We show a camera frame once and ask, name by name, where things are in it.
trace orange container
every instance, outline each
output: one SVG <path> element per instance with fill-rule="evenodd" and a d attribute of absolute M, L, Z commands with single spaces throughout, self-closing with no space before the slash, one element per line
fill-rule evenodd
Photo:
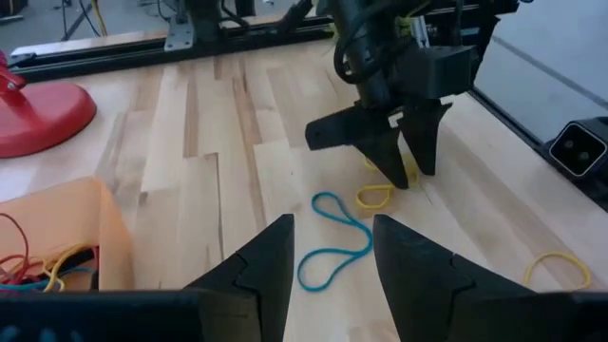
<path fill-rule="evenodd" d="M 75 180 L 2 202 L 0 213 L 9 214 L 23 228 L 30 256 L 48 257 L 77 243 L 99 245 L 100 291 L 133 289 L 131 236 L 101 181 Z M 0 258 L 24 252 L 17 228 L 0 217 Z M 89 280 L 90 275 L 69 275 L 66 290 L 86 290 Z"/>

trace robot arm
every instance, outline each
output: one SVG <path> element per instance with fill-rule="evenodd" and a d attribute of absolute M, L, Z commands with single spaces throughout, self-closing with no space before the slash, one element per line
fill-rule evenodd
<path fill-rule="evenodd" d="M 339 36 L 337 75 L 356 85 L 354 106 L 309 123 L 312 150 L 354 145 L 398 188 L 408 188 L 399 133 L 426 175 L 435 173 L 439 122 L 451 107 L 441 98 L 473 87 L 497 14 L 517 0 L 327 0 Z M 397 127 L 389 116 L 403 113 Z"/>

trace wooden table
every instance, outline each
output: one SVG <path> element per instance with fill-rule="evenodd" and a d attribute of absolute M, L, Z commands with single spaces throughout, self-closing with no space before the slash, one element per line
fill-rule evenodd
<path fill-rule="evenodd" d="M 111 188 L 134 238 L 138 288 L 179 288 L 283 213 L 295 214 L 295 259 L 313 248 L 360 248 L 351 227 L 316 215 L 311 196 L 387 182 L 353 147 L 311 152 L 306 123 L 351 105 L 353 87 L 332 69 L 331 43 L 276 47 L 172 65 L 74 78 L 99 111 L 72 140 L 0 161 L 1 200 L 96 175 Z M 608 215 L 468 95 L 453 99 L 439 134 L 437 176 L 395 192 L 383 212 L 448 249 L 521 281 L 535 256 L 572 252 L 608 283 Z M 311 262 L 324 281 L 340 257 Z M 581 274 L 548 260 L 538 291 L 570 289 Z M 331 288 L 292 290 L 286 340 L 397 340 L 373 255 Z"/>

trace yellow rubber band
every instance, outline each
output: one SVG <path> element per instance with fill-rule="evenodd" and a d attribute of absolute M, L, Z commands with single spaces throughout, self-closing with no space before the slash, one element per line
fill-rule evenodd
<path fill-rule="evenodd" d="M 361 189 L 359 189 L 357 191 L 357 195 L 355 197 L 355 200 L 357 202 L 357 205 L 363 209 L 382 209 L 384 208 L 390 201 L 390 190 L 394 189 L 394 186 L 391 184 L 386 184 L 386 185 L 366 185 L 364 187 L 362 187 Z M 365 203 L 362 199 L 361 196 L 363 195 L 363 193 L 368 192 L 368 191 L 386 191 L 386 195 L 384 197 L 384 199 L 378 203 L 378 204 L 368 204 Z"/>
<path fill-rule="evenodd" d="M 584 275 L 584 281 L 583 281 L 582 285 L 578 286 L 573 291 L 586 289 L 589 286 L 591 286 L 591 272 L 589 271 L 589 268 L 587 267 L 587 265 L 585 265 L 582 261 L 580 261 L 574 255 L 571 255 L 571 254 L 565 253 L 565 252 L 558 252 L 558 251 L 547 252 L 547 253 L 544 253 L 544 254 L 540 255 L 539 257 L 537 257 L 536 260 L 534 260 L 534 262 L 532 262 L 532 265 L 530 265 L 525 270 L 525 275 L 523 276 L 523 285 L 528 286 L 528 284 L 530 283 L 530 277 L 532 277 L 532 271 L 534 271 L 534 268 L 536 267 L 536 265 L 538 265 L 541 261 L 543 261 L 545 258 L 548 258 L 548 257 L 564 258 L 564 259 L 572 262 L 575 266 L 577 266 L 582 271 L 582 274 Z"/>
<path fill-rule="evenodd" d="M 418 186 L 418 184 L 420 183 L 420 171 L 418 169 L 418 165 L 416 164 L 416 160 L 410 153 L 404 154 L 402 157 L 404 161 L 403 165 L 406 169 L 406 175 L 408 176 L 409 186 Z M 365 157 L 363 158 L 363 164 L 371 171 L 378 171 L 376 165 L 372 164 L 371 161 Z M 362 209 L 382 209 L 387 204 L 389 204 L 391 190 L 394 188 L 395 187 L 392 184 L 366 185 L 357 191 L 357 195 L 355 196 L 355 202 Z M 365 203 L 361 199 L 361 197 L 364 193 L 368 191 L 386 191 L 386 196 L 378 204 Z"/>

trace red lamp base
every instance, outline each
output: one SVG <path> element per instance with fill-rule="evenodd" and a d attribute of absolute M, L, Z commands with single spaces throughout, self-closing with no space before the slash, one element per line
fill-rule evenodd
<path fill-rule="evenodd" d="M 0 96 L 0 158 L 20 157 L 62 143 L 85 128 L 97 106 L 70 83 L 28 85 Z"/>

